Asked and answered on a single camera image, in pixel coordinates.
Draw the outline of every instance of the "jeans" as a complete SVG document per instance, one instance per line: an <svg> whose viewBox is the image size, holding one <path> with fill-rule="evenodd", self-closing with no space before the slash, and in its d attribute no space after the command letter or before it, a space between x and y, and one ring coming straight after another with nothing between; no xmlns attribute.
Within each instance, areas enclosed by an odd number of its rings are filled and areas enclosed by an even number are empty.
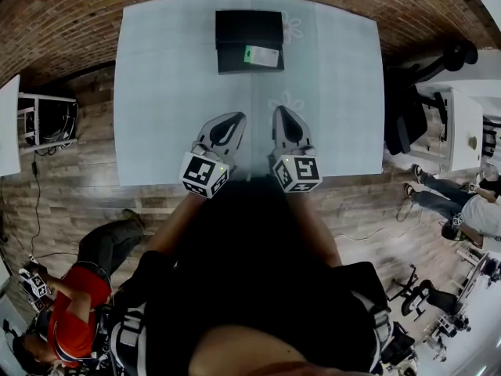
<svg viewBox="0 0 501 376"><path fill-rule="evenodd" d="M426 172L421 173L421 182L428 188L441 193L444 197L436 193L423 191L414 193L412 200L423 208L440 213L448 220L452 220L455 215L460 213L464 205L474 196L462 191L458 183L448 179L436 179Z"/></svg>
<svg viewBox="0 0 501 376"><path fill-rule="evenodd" d="M142 240L142 227L133 220L111 222L87 234L78 248L76 266L85 267L107 283Z"/></svg>

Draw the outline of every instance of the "flower pattern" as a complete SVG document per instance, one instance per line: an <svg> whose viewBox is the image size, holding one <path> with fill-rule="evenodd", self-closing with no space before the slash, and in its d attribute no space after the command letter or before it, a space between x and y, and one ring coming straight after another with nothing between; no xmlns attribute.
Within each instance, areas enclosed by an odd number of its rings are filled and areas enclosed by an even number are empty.
<svg viewBox="0 0 501 376"><path fill-rule="evenodd" d="M288 90L282 92L282 96L280 100L271 99L268 101L268 107L272 111L272 115L269 118L269 124L273 123L273 112L278 106L285 106L288 109L291 109L294 113L296 113L303 120L305 119L303 115L300 113L303 108L305 108L305 101L301 99L292 99Z"/></svg>
<svg viewBox="0 0 501 376"><path fill-rule="evenodd" d="M304 37L303 31L299 29L301 20L299 18L290 18L287 11L282 11L283 23L283 43L289 45L292 42L292 37L301 39Z"/></svg>

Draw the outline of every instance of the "red shirt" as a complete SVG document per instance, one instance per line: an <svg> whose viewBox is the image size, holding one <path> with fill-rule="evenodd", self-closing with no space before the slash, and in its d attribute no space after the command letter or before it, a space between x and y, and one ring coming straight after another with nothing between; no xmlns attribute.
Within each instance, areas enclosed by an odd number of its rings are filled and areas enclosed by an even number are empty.
<svg viewBox="0 0 501 376"><path fill-rule="evenodd" d="M101 279L91 270L74 266L65 277L64 283L76 291L87 292L92 297L91 309L106 303L111 294L108 283ZM59 347L75 358L89 357L92 351L92 343L96 336L96 314L90 312L88 324L78 319L75 315L67 312L71 300L61 292L57 293L54 301L47 340L57 355L56 342ZM65 363L69 367L78 367L78 362Z"/></svg>

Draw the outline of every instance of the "white table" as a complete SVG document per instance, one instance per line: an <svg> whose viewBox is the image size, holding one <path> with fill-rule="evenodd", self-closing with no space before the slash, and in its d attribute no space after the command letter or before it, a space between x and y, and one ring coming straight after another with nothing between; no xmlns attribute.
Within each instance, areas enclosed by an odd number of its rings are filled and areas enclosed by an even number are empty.
<svg viewBox="0 0 501 376"><path fill-rule="evenodd" d="M214 29L221 9L283 12L285 71L219 75ZM240 175L265 174L280 104L308 123L324 176L381 173L377 24L304 0L155 0L124 10L114 88L121 185L178 183L202 125L232 111L247 116Z"/></svg>
<svg viewBox="0 0 501 376"><path fill-rule="evenodd" d="M447 147L445 156L411 150L414 157L434 161L447 167L450 172L480 167L483 136L482 106L456 89L443 89L427 84L418 90L432 94L440 92L447 110ZM477 145L472 148L470 139L475 138Z"/></svg>
<svg viewBox="0 0 501 376"><path fill-rule="evenodd" d="M16 174L21 171L20 154L28 154L39 149L63 145L76 142L76 139L66 139L54 143L40 144L38 132L38 103L44 100L59 100L63 102L76 102L75 99L68 99L58 96L36 95L19 91L20 76L16 75L3 88L0 89L0 177L4 175ZM18 99L32 99L33 107L17 110ZM20 135L20 138L33 136L35 145L30 147L19 147L17 135L17 118L34 113L34 131Z"/></svg>

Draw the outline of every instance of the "brick wall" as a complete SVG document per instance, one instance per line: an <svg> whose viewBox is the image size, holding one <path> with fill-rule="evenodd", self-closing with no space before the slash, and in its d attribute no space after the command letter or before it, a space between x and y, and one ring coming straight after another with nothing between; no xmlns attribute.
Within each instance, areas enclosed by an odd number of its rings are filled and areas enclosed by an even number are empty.
<svg viewBox="0 0 501 376"><path fill-rule="evenodd" d="M23 71L40 85L113 60L122 9L147 0L2 0L0 85ZM428 51L464 36L479 48L501 37L478 0L312 0L378 22L385 58Z"/></svg>

